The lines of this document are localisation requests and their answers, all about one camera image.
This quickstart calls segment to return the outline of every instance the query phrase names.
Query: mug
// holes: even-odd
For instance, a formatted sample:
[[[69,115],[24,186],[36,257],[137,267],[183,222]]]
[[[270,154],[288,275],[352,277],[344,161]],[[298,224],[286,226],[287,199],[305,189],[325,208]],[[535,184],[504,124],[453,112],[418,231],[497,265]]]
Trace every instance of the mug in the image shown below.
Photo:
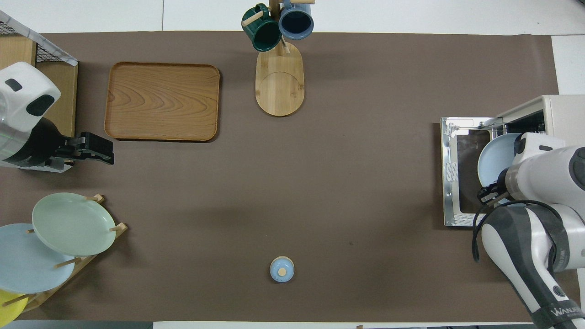
[[[282,37],[280,29],[278,29],[278,23],[270,17],[268,7],[265,4],[257,4],[256,7],[250,8],[244,13],[242,22],[259,12],[263,12],[262,17],[246,26],[242,26],[242,29],[252,41],[254,49],[259,52],[267,52],[274,48]]]
[[[313,32],[313,17],[311,5],[291,4],[284,0],[284,8],[280,13],[278,28],[283,36],[291,40],[301,40]]]

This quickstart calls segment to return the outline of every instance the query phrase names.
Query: black cable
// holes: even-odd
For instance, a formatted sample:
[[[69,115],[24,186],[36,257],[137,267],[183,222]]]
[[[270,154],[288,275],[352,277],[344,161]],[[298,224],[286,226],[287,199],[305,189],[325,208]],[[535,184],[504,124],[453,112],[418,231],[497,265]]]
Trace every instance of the black cable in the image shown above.
[[[528,204],[535,204],[535,205],[539,205],[541,207],[544,207],[547,210],[549,210],[561,223],[563,221],[562,218],[560,217],[559,213],[553,207],[549,206],[546,203],[543,203],[543,202],[540,202],[540,201],[536,201],[536,200],[515,200],[515,201],[509,201],[509,202],[506,202],[504,204],[500,204],[500,205],[494,207],[492,210],[490,210],[489,212],[487,212],[484,215],[484,217],[481,219],[481,221],[479,222],[479,224],[476,225],[477,218],[479,217],[479,214],[481,214],[488,207],[487,205],[485,205],[485,206],[483,206],[482,208],[480,208],[476,212],[476,215],[473,218],[472,255],[473,255],[473,259],[476,262],[479,262],[479,248],[477,246],[477,235],[479,234],[479,231],[481,231],[481,227],[483,226],[483,224],[486,221],[486,219],[497,208],[507,207],[509,205],[519,204],[519,203],[524,203],[526,205],[528,205]],[[554,277],[554,274],[553,274],[553,263],[555,262],[555,259],[556,259],[556,244],[555,244],[555,241],[550,236],[550,233],[548,232],[548,230],[546,229],[546,227],[544,227],[544,225],[543,225],[543,228],[545,229],[545,232],[546,232],[547,236],[549,237],[549,239],[550,239],[550,241],[552,243],[552,246],[551,246],[550,251],[549,251],[548,272],[550,273],[550,275],[552,275]]]

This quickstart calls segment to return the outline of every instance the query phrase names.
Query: yellow plate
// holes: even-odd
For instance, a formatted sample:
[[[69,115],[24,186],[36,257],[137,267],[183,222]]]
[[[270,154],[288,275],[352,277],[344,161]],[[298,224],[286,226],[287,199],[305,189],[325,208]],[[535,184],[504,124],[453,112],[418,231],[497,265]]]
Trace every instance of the yellow plate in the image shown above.
[[[7,306],[2,306],[5,302],[13,300],[21,295],[22,294],[14,294],[0,290],[0,327],[4,327],[12,322],[12,320],[16,319],[17,316],[22,313],[22,310],[25,309],[26,303],[29,301],[28,298],[19,300],[16,303]]]

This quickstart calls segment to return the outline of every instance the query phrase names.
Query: small blue lid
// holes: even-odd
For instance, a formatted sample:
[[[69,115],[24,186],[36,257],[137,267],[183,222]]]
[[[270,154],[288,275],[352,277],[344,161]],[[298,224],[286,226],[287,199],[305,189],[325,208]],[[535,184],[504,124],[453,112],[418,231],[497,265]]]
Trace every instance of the small blue lid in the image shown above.
[[[293,278],[294,264],[286,256],[276,257],[270,264],[270,276],[276,282],[287,282]]]

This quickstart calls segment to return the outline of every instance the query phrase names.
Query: brown tablecloth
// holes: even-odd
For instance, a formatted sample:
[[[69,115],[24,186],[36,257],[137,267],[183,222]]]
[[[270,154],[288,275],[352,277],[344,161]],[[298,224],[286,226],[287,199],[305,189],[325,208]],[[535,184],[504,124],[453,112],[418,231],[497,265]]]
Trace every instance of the brown tablecloth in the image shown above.
[[[443,226],[438,123],[558,93],[550,37],[314,33],[294,42],[305,101],[274,118],[243,32],[46,36],[80,61],[77,132],[105,136],[119,61],[219,68],[219,132],[115,140],[113,166],[0,168],[1,224],[69,191],[104,194],[130,228],[20,319],[529,321],[487,255],[473,262],[471,231]],[[269,277],[280,255],[290,283]],[[578,299],[576,275],[560,278]]]

